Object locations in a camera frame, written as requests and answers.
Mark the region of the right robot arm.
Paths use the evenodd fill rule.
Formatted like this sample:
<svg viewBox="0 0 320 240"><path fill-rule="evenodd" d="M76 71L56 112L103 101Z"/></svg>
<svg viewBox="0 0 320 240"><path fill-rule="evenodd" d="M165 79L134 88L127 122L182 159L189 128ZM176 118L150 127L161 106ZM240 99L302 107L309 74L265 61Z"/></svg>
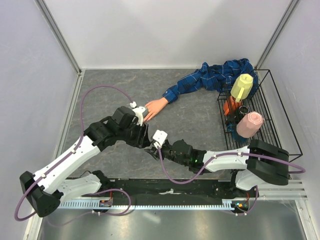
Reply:
<svg viewBox="0 0 320 240"><path fill-rule="evenodd" d="M168 159L188 167L196 175L231 171L229 182L215 182L213 194L220 199L253 198L257 185L268 183L286 186L289 183L289 153L261 140L251 140L249 145L234 150L199 150L183 139L170 144L165 141L161 148L154 143L145 152L155 160Z"/></svg>

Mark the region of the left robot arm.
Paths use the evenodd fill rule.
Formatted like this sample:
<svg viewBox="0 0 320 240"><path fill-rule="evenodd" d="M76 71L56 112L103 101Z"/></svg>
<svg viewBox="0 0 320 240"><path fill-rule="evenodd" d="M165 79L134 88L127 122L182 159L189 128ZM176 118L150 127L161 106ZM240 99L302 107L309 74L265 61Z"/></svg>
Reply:
<svg viewBox="0 0 320 240"><path fill-rule="evenodd" d="M19 177L22 192L34 213L43 218L70 199L94 193L106 196L110 185L102 172L95 171L77 179L69 179L69 176L118 141L139 149L148 147L148 125L143 122L147 113L144 106L133 109L121 106L112 116L91 123L79 139L50 164L35 173L22 173Z"/></svg>

